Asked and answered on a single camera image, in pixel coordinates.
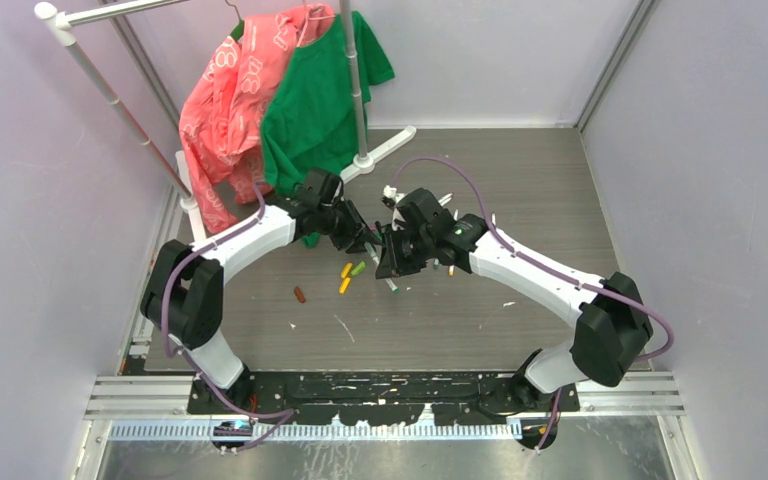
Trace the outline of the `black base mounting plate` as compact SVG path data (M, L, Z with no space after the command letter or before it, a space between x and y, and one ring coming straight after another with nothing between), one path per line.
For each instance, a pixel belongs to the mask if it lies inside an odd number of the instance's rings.
M508 372L259 371L244 375L241 392L229 398L255 413L290 409L292 423L313 426L408 426L423 413L436 426L482 426L550 413L552 399L528 405L524 395L523 381Z

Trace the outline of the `yellow pen cap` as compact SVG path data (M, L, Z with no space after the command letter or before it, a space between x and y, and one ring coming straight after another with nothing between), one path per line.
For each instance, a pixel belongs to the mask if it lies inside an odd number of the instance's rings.
M350 275L350 272L351 272L352 268L353 268L353 264L352 264L352 263L347 263L347 264L346 264L346 265L343 267L343 269L342 269L342 271L341 271L341 278L342 278L342 279L348 278L348 277L349 277L349 275Z
M347 291L350 283L351 283L351 278L350 277L344 278L342 280L340 286L339 286L338 293L339 294L344 294Z

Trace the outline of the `pink patterned shirt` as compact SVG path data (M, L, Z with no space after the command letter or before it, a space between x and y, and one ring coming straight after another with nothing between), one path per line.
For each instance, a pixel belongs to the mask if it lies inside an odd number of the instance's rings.
M239 203L270 192L261 149L263 118L294 51L322 37L335 16L329 5L302 3L243 18L217 47L185 100L179 136L191 190L209 233L237 221L217 185L228 183Z

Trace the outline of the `brown pen cap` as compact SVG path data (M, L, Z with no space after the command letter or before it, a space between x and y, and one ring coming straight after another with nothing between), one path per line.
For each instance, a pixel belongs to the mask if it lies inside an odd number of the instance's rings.
M306 297L300 287L296 286L294 288L294 295L299 303L304 304L306 302Z

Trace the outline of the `small marker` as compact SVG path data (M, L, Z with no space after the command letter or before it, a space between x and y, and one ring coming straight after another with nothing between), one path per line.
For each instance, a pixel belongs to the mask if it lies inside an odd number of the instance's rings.
M438 199L438 203L441 206L445 206L446 204L448 204L451 201L452 198L453 198L453 194L452 193L447 193L447 194L443 195L442 197L440 197Z

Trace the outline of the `light green pen cap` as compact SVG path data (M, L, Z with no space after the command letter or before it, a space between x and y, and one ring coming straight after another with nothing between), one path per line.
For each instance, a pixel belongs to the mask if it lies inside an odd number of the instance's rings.
M357 276L357 275L359 275L360 273L362 273L362 272L365 270L365 268L366 268L366 263L365 263L364 261L360 261L360 262L358 262L358 263L357 263L357 264L356 264L356 265L355 265L355 266L352 268L352 270L350 271L350 274L351 274L352 276Z

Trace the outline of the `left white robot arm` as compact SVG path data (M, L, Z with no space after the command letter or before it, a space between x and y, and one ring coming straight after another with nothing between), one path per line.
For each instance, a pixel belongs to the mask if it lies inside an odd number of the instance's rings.
M337 174L314 168L287 194L260 200L255 214L200 243L169 240L157 254L139 305L143 317L185 352L214 384L212 398L229 413L252 397L247 370L221 332L226 283L274 250L318 233L340 251L379 239L344 194Z

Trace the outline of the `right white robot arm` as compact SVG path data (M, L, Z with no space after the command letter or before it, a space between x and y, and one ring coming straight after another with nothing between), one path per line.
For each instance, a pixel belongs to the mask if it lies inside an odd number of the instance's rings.
M616 272L604 279L569 268L481 216L454 217L425 188L400 193L386 186L382 201L393 217L378 227L377 278L417 274L436 260L506 285L572 328L570 340L535 351L518 369L515 396L525 409L542 409L556 390L572 383L617 386L651 339L651 322L636 308L641 298L630 277Z

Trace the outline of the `green t-shirt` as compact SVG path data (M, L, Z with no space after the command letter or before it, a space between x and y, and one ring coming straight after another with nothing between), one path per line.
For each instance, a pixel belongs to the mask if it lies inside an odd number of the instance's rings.
M295 49L261 124L266 182L291 195L310 169L338 174L358 153L345 33L337 16Z

